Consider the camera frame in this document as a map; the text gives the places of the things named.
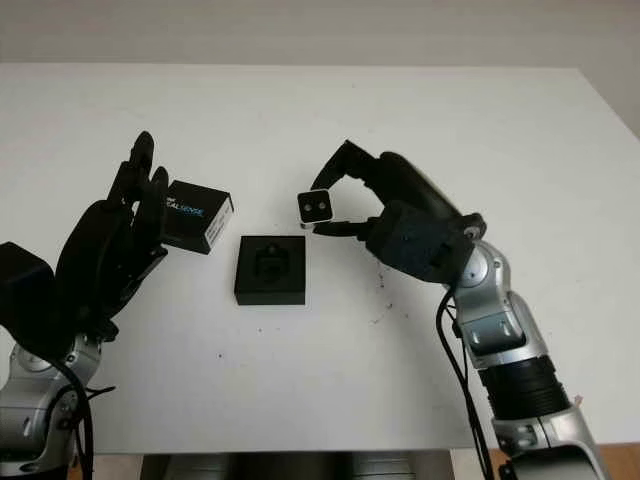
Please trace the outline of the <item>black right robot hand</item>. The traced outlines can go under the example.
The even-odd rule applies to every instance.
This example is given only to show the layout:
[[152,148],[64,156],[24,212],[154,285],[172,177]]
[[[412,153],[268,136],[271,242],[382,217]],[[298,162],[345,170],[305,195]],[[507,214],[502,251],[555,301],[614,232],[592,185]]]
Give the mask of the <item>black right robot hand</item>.
[[398,153],[385,151],[374,156],[350,140],[344,141],[321,168],[308,190],[298,195],[301,221],[325,236],[358,236],[377,222],[334,220],[329,191],[345,177],[362,182],[387,208],[407,208],[426,217],[426,221],[444,224],[470,239],[482,238],[486,223],[478,213],[464,215],[431,180]]

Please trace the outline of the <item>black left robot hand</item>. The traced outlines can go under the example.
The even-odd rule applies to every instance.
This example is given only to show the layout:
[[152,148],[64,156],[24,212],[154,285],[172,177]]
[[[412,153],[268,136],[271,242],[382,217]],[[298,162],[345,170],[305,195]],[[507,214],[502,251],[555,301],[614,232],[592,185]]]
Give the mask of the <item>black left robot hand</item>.
[[169,178],[152,168],[154,140],[143,131],[107,197],[91,204],[67,239],[55,279],[61,317],[76,334],[112,342],[113,318],[166,257],[162,246]]

